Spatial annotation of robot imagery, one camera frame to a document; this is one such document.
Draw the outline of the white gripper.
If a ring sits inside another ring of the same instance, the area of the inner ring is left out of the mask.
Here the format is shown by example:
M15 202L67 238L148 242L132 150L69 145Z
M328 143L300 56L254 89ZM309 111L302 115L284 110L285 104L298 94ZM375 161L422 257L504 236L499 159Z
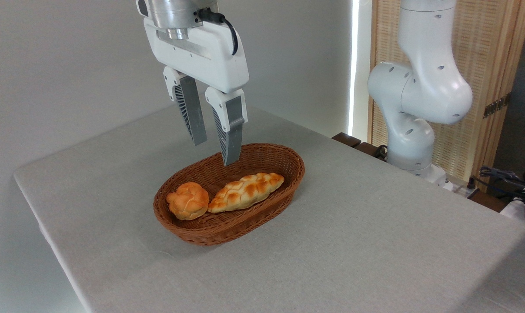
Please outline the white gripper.
M194 145L207 141L205 124L195 79L209 87L205 98L211 105L218 131L223 163L240 158L242 128L248 121L242 87L250 75L242 40L233 52L233 39L225 24L205 22L188 31L186 40L170 39L167 33L145 18L144 28L163 71L170 99L178 105Z

